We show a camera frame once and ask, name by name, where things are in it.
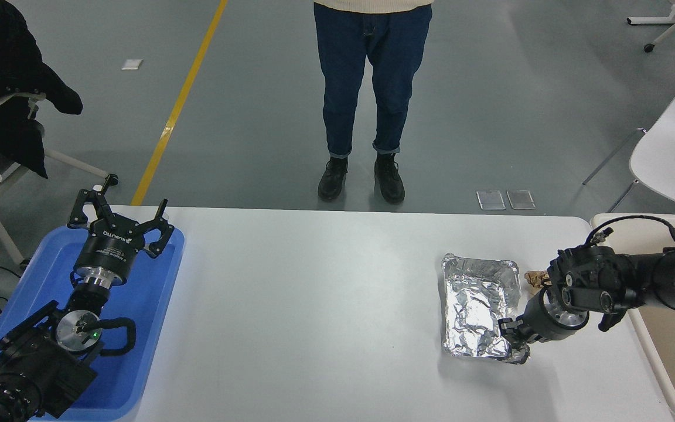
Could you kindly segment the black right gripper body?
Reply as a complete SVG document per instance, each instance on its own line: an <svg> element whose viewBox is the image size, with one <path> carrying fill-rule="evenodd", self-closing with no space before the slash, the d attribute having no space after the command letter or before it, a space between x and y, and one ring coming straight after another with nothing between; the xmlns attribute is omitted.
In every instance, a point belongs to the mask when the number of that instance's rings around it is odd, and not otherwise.
<svg viewBox="0 0 675 422"><path fill-rule="evenodd" d="M563 340L575 333L575 315L549 289L531 298L517 321L518 336L527 343Z"/></svg>

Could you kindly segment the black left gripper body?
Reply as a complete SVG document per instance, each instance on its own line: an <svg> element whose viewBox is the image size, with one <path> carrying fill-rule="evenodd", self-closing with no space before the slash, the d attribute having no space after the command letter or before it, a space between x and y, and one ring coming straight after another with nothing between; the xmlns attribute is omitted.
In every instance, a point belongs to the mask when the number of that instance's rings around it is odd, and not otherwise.
<svg viewBox="0 0 675 422"><path fill-rule="evenodd" d="M85 277L88 270L101 268L113 274L113 281L127 281L140 249L145 245L139 222L124 216L91 222L88 238L73 270Z"/></svg>

